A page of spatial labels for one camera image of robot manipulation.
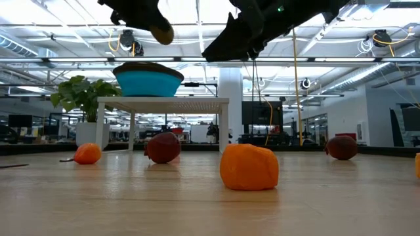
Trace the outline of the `black wall screen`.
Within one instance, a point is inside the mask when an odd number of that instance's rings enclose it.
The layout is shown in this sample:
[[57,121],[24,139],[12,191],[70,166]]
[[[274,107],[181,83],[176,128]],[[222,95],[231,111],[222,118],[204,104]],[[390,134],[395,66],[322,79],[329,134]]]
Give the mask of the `black wall screen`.
[[242,123],[244,125],[282,125],[283,104],[279,102],[242,102]]

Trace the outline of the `white perforated metal shelf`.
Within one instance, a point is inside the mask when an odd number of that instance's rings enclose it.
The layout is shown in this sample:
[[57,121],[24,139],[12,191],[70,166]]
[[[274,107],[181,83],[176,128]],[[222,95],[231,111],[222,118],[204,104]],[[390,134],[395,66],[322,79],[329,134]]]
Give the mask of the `white perforated metal shelf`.
[[98,117],[96,122],[95,143],[102,147],[104,132],[104,110],[110,106],[130,113],[129,147],[134,148],[134,125],[137,113],[186,113],[217,114],[219,116],[219,151],[222,153],[228,145],[228,106],[229,99],[219,97],[99,97]]

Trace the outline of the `green potted plant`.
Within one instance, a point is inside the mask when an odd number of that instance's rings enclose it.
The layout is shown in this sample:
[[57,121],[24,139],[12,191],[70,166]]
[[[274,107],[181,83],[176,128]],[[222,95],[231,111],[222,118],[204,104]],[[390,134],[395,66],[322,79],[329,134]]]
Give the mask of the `green potted plant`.
[[75,141],[78,146],[96,142],[97,113],[100,111],[97,98],[121,96],[121,89],[102,79],[90,82],[77,75],[58,85],[58,92],[51,95],[54,107],[62,106],[67,112],[77,108],[84,121],[75,126]]

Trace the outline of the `blue bowl grey rim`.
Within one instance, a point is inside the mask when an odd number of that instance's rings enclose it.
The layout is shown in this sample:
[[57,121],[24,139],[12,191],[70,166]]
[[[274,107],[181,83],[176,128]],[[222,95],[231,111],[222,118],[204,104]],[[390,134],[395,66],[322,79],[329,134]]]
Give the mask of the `blue bowl grey rim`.
[[184,81],[182,73],[154,62],[126,62],[113,74],[125,97],[173,97]]

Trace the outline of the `brown kiwi fruit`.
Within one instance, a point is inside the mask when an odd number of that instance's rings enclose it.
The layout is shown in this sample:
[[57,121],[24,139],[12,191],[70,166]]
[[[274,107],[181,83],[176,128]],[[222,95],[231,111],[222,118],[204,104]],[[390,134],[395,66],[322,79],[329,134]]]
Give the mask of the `brown kiwi fruit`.
[[169,26],[169,29],[159,29],[156,26],[150,26],[150,32],[161,45],[170,45],[175,36],[172,26]]

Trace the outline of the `dark background plant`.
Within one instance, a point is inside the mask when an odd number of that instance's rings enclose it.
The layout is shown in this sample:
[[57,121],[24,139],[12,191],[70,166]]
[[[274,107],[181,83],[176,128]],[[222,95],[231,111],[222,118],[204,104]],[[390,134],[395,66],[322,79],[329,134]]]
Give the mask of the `dark background plant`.
[[219,128],[213,122],[210,122],[209,126],[207,127],[207,142],[210,144],[215,144],[218,142],[219,138]]

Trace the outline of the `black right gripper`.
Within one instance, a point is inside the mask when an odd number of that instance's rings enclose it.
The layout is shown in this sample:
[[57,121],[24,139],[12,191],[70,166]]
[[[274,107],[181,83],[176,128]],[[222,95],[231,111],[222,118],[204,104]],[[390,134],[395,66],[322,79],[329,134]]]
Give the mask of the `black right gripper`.
[[202,52],[207,62],[256,59],[267,46],[263,29],[268,19],[283,12],[285,0],[229,0],[240,9],[238,18],[228,14],[226,27]]

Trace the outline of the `white board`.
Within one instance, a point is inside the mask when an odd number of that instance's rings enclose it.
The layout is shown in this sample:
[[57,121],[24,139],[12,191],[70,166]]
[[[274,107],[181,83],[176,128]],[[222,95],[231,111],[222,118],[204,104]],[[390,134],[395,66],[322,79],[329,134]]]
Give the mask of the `white board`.
[[190,141],[195,144],[208,143],[207,131],[209,125],[192,125],[190,127]]

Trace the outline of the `long ceiling light bar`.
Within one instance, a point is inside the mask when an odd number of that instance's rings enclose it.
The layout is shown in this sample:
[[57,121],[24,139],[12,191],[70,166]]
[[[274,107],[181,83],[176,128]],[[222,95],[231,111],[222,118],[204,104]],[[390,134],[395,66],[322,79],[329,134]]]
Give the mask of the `long ceiling light bar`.
[[[420,57],[261,57],[256,62],[338,62],[338,63],[420,63]],[[100,63],[100,62],[211,62],[201,57],[98,57],[98,58],[77,58],[77,57],[27,57],[27,58],[0,58],[0,63]]]

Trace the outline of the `dark red fruit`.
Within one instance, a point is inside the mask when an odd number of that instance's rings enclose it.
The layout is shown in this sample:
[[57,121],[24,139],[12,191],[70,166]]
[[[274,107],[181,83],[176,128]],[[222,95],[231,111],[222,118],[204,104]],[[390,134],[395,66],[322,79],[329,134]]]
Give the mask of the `dark red fruit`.
[[336,136],[327,142],[324,151],[333,158],[346,161],[358,153],[358,146],[350,136]]
[[144,155],[157,164],[171,162],[179,156],[181,144],[172,132],[162,132],[153,136],[147,143]]

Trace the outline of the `dark large monitor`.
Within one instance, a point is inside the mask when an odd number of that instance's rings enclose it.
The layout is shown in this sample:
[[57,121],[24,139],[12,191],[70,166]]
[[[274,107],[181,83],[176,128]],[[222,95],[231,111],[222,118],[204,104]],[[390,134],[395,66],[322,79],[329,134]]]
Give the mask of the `dark large monitor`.
[[390,122],[394,147],[420,148],[419,107],[397,104],[390,109]]

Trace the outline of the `grey ventilation duct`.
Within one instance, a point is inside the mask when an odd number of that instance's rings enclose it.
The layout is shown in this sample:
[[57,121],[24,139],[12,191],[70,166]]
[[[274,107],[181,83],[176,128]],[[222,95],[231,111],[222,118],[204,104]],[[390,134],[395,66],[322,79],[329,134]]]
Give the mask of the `grey ventilation duct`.
[[33,47],[7,33],[0,33],[0,50],[15,54],[15,57],[0,56],[0,63],[34,63],[47,68],[57,66],[57,63],[51,61],[51,58],[58,56],[54,51],[43,47]]

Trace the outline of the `orange tangerine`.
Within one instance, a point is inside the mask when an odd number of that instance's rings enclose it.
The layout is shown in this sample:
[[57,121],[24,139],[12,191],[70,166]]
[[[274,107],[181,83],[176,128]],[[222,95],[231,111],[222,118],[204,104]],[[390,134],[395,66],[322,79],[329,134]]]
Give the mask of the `orange tangerine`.
[[241,191],[273,189],[280,173],[274,152],[251,144],[227,145],[219,170],[227,188]]

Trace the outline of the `white column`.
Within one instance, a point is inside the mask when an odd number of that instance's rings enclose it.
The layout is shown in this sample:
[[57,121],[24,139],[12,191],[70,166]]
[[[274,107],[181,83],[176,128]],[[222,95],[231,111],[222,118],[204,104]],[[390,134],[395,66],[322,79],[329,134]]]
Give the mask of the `white column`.
[[238,138],[243,133],[242,125],[242,100],[243,77],[240,68],[221,68],[219,70],[219,97],[228,98],[229,132],[230,141],[238,143]]

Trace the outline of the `black desk monitor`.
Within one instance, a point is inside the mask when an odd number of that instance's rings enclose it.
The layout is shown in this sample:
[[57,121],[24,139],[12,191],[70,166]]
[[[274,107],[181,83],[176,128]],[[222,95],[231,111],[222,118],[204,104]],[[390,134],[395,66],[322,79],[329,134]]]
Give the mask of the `black desk monitor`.
[[33,124],[33,116],[32,115],[14,115],[9,114],[8,118],[8,126],[12,128],[31,128]]

